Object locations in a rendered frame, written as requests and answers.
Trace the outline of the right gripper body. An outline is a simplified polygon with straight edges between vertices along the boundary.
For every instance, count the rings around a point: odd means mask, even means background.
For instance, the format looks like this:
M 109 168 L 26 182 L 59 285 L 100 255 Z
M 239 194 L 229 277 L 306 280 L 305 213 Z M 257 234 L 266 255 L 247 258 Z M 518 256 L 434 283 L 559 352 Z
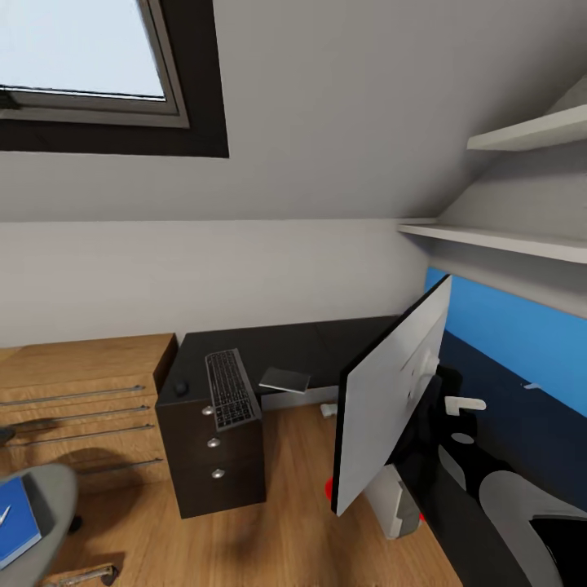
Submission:
M 471 435 L 477 435 L 477 421 L 474 413 L 459 411 L 459 416 L 447 415 L 444 409 L 428 408 L 428 423 L 432 430 L 443 431 L 444 427 L 451 423 L 464 426 Z

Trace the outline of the notebook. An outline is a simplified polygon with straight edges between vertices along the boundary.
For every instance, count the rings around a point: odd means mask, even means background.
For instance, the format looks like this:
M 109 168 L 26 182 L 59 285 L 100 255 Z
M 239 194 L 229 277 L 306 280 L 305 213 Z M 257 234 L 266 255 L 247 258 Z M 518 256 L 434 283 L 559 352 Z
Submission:
M 286 392 L 305 394 L 310 377 L 310 374 L 268 368 L 259 385 Z

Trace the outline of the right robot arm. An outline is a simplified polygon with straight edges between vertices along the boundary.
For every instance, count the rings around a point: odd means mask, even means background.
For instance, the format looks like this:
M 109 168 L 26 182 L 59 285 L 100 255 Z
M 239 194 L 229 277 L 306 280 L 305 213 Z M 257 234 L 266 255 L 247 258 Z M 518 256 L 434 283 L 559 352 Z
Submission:
M 532 587 L 587 587 L 587 513 L 516 474 L 506 460 L 477 447 L 474 413 L 481 399 L 444 397 L 428 408 L 444 469 L 479 504 L 501 534 Z

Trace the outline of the swivel chair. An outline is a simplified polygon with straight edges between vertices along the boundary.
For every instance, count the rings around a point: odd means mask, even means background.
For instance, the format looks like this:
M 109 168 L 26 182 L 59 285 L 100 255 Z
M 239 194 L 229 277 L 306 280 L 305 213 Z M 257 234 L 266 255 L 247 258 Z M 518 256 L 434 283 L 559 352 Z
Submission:
M 0 428 L 0 444 L 13 439 L 15 435 L 13 428 Z M 38 584 L 49 571 L 67 533 L 76 532 L 82 525 L 82 517 L 74 517 L 78 477 L 69 465 L 48 463 L 0 476 L 0 486 L 17 477 L 24 485 L 42 538 L 0 570 L 0 587 L 42 587 Z M 111 587 L 117 574 L 119 571 L 109 564 L 46 584 L 46 587 L 73 587 L 98 576 L 106 587 Z

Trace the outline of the mouse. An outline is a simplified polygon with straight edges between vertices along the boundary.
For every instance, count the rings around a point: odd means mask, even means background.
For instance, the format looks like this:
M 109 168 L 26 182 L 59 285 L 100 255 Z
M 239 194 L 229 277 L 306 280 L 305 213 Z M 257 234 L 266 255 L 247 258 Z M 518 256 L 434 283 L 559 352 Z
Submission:
M 178 381 L 174 381 L 173 385 L 174 390 L 178 394 L 182 394 L 188 390 L 188 383 L 187 381 L 185 381 L 185 379 L 179 379 Z

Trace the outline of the monitor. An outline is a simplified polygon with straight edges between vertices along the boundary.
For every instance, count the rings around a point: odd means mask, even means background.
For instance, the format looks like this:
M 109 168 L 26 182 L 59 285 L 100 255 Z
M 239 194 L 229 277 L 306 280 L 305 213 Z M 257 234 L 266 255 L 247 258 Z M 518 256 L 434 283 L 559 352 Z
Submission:
M 439 460 L 443 432 L 431 430 L 429 443 L 421 440 L 416 407 L 436 374 L 443 379 L 436 408 L 446 408 L 445 396 L 459 397 L 463 376 L 439 364 L 451 288 L 448 273 L 341 370 L 333 477 L 325 486 L 337 516 L 383 466 L 400 460 L 414 446 Z M 392 457 L 413 414 L 413 440 Z

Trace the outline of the folder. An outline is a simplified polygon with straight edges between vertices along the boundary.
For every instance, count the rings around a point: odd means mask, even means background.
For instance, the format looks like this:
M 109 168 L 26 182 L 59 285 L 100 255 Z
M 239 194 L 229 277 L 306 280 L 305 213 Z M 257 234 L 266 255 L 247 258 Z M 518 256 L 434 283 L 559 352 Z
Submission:
M 0 517 L 8 507 L 0 525 L 0 570 L 42 538 L 20 477 L 0 486 Z

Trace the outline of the keyboard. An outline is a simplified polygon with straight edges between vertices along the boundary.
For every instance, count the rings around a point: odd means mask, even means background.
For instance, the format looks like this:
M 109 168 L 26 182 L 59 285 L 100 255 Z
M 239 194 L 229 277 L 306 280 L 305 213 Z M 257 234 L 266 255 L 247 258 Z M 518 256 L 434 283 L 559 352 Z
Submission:
M 237 348 L 205 356 L 216 430 L 222 431 L 262 419 L 262 410 L 250 385 Z

